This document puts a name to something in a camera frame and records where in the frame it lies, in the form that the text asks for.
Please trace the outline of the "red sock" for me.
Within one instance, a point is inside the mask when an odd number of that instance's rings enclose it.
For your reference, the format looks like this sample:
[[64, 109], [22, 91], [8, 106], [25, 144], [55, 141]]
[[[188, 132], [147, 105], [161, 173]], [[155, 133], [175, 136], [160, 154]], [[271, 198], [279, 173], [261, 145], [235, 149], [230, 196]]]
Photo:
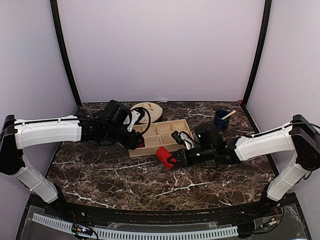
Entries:
[[156, 151], [156, 156], [168, 170], [171, 170], [177, 162], [173, 155], [163, 146]]
[[145, 147], [145, 141], [144, 140], [139, 140], [137, 148], [144, 148]]

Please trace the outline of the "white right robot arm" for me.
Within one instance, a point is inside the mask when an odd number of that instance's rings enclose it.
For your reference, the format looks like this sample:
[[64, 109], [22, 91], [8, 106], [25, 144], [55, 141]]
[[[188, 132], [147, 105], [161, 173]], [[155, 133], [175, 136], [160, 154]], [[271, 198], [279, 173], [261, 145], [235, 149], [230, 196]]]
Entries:
[[188, 167], [214, 160], [222, 165], [235, 165], [258, 156], [294, 151], [280, 175], [267, 186], [266, 198], [255, 205], [255, 213], [260, 217], [266, 217], [274, 210], [274, 202], [281, 200], [306, 174], [320, 167], [320, 134], [315, 124], [300, 114], [275, 129], [228, 141], [223, 140], [211, 123], [200, 125], [196, 135], [199, 147], [179, 149], [164, 157], [163, 163], [169, 167]]

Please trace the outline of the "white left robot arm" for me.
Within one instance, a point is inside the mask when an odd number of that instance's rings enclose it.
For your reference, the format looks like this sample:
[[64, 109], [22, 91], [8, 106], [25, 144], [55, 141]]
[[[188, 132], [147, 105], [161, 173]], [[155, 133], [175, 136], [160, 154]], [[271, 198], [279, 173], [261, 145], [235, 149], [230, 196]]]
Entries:
[[91, 141], [100, 146], [118, 143], [128, 150], [135, 150], [144, 146], [145, 132], [134, 130], [134, 125], [148, 115], [144, 107], [130, 109], [115, 100], [103, 110], [87, 115], [38, 120], [8, 115], [0, 133], [0, 171], [13, 176], [41, 197], [58, 217], [67, 218], [71, 208], [65, 203], [63, 193], [31, 165], [23, 150], [43, 144]]

